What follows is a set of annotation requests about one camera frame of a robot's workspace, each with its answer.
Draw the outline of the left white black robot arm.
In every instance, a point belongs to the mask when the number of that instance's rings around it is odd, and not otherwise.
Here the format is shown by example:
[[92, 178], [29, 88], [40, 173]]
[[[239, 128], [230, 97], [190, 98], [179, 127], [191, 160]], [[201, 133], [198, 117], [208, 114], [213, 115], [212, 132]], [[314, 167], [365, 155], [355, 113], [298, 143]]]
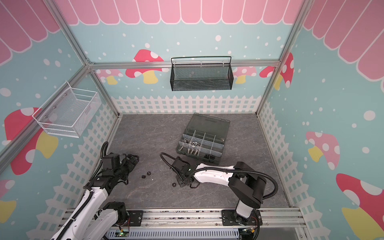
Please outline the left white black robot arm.
[[132, 154], [107, 153], [108, 142], [100, 151], [98, 167], [83, 187], [80, 203], [65, 224], [52, 236], [53, 240], [100, 240], [112, 226], [122, 227], [131, 220], [123, 202], [109, 202], [100, 206], [120, 183], [129, 184], [129, 174], [140, 161]]

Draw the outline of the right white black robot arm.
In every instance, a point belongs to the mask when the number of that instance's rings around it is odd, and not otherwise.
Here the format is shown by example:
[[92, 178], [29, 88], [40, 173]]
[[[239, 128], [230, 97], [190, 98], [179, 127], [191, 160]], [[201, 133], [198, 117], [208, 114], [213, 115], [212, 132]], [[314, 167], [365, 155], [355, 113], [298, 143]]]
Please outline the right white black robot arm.
[[237, 162], [234, 166], [217, 167], [206, 164], [192, 165], [180, 157], [175, 158], [166, 153], [160, 153], [160, 158], [176, 173], [180, 187], [196, 189], [200, 184], [209, 183], [231, 189], [239, 201], [233, 213], [224, 211], [224, 225], [230, 221], [234, 225], [259, 225], [261, 218], [256, 210], [279, 189], [274, 178], [255, 171], [244, 162]]

